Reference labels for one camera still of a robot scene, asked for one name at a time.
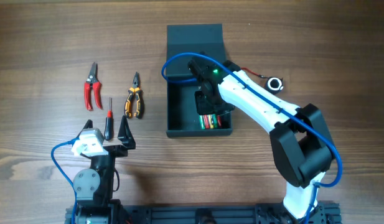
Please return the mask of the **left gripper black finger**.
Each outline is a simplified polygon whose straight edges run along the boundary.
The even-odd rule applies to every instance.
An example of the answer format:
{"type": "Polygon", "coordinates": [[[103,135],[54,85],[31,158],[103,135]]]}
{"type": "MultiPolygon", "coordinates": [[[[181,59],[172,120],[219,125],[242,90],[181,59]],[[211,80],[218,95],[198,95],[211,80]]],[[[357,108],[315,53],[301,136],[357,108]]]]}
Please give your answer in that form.
{"type": "Polygon", "coordinates": [[[133,135],[128,125],[128,119],[125,115],[123,115],[121,118],[121,123],[118,130],[118,140],[126,149],[136,148],[136,142],[133,138],[133,135]]]}
{"type": "Polygon", "coordinates": [[[82,130],[79,132],[79,134],[76,136],[76,138],[78,139],[81,135],[81,132],[84,130],[84,129],[90,129],[93,127],[93,121],[88,119],[87,122],[85,123],[84,127],[82,128],[82,130]]]}

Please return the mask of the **black red screwdriver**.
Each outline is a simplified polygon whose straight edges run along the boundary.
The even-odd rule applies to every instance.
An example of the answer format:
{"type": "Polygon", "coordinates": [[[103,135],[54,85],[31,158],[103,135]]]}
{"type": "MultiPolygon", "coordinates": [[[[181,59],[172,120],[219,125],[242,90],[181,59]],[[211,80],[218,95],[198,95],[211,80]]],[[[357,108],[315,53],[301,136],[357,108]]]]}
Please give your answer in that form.
{"type": "Polygon", "coordinates": [[[104,137],[106,141],[112,140],[114,135],[114,129],[113,129],[113,112],[112,112],[112,98],[109,97],[109,108],[108,113],[105,120],[105,132],[104,137]]]}

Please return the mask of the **clear plastic screwdriver case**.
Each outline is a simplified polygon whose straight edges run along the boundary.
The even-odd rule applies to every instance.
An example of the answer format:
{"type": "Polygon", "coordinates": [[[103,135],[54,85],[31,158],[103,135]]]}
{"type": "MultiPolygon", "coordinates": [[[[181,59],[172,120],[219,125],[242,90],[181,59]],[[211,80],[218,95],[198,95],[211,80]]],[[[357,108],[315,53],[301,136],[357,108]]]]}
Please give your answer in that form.
{"type": "Polygon", "coordinates": [[[224,127],[222,117],[218,114],[206,114],[199,116],[201,129],[221,129],[224,127]]]}

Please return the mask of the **red handled pruning shears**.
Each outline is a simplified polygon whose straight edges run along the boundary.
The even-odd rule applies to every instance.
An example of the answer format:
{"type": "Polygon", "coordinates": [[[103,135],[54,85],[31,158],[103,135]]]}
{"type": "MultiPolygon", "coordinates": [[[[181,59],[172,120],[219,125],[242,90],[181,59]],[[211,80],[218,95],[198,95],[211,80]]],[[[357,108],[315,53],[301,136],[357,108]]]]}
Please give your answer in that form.
{"type": "Polygon", "coordinates": [[[85,107],[88,111],[91,111],[93,109],[91,104],[91,92],[93,92],[94,94],[95,104],[97,105],[97,107],[99,109],[103,109],[100,95],[101,82],[97,79],[97,73],[98,64],[96,62],[93,62],[87,80],[85,81],[83,87],[85,107]]]}

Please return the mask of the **dark green box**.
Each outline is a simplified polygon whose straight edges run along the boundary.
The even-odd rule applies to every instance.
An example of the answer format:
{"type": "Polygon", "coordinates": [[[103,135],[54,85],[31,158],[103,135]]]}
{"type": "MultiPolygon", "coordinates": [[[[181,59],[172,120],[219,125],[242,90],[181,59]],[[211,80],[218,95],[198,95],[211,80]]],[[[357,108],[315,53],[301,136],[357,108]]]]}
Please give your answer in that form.
{"type": "MultiPolygon", "coordinates": [[[[167,58],[183,53],[204,52],[219,62],[226,59],[221,24],[193,24],[167,26],[167,58]]],[[[197,113],[196,83],[167,84],[167,131],[169,138],[228,136],[232,133],[232,114],[221,115],[221,127],[202,129],[197,113]]]]}

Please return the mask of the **black round tape measure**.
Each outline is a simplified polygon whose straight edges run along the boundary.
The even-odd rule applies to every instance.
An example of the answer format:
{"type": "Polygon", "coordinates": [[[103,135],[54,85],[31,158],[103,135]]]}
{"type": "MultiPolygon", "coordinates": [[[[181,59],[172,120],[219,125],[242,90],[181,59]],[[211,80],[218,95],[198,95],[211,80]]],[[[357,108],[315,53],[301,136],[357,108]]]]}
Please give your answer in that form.
{"type": "Polygon", "coordinates": [[[264,75],[261,75],[259,73],[255,73],[253,71],[251,71],[250,69],[246,68],[246,67],[241,67],[241,69],[245,72],[248,72],[250,74],[253,74],[253,75],[256,75],[257,77],[259,78],[262,78],[262,79],[265,79],[266,80],[266,83],[264,85],[264,89],[268,92],[270,92],[271,94],[273,95],[276,95],[278,94],[279,92],[281,92],[284,88],[284,85],[283,85],[283,79],[282,78],[278,78],[278,77],[266,77],[264,75]]]}

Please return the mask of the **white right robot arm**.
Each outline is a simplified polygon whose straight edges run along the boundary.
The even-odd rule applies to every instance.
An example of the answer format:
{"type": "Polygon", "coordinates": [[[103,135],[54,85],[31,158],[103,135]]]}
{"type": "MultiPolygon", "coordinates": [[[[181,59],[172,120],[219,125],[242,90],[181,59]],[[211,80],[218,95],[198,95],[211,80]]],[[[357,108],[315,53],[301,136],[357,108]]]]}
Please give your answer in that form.
{"type": "Polygon", "coordinates": [[[268,134],[275,166],[286,180],[283,207],[296,221],[308,222],[317,202],[317,191],[332,161],[337,161],[340,180],[342,163],[319,108],[301,108],[265,89],[231,61],[219,63],[205,55],[194,54],[188,63],[200,85],[195,100],[200,115],[225,114],[235,108],[256,121],[268,134]]]}

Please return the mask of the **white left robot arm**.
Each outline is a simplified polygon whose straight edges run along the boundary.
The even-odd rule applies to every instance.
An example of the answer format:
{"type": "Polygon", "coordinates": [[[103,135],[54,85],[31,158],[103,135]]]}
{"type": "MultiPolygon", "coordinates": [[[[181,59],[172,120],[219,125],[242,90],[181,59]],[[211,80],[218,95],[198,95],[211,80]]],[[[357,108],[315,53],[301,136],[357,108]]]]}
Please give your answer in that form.
{"type": "Polygon", "coordinates": [[[123,208],[121,201],[113,198],[114,179],[118,178],[115,160],[126,157],[128,151],[136,148],[136,143],[125,116],[121,119],[118,131],[120,144],[104,146],[104,137],[98,128],[88,120],[76,137],[72,152],[90,160],[90,167],[83,169],[73,179],[76,194],[70,223],[132,223],[131,216],[123,208]]]}

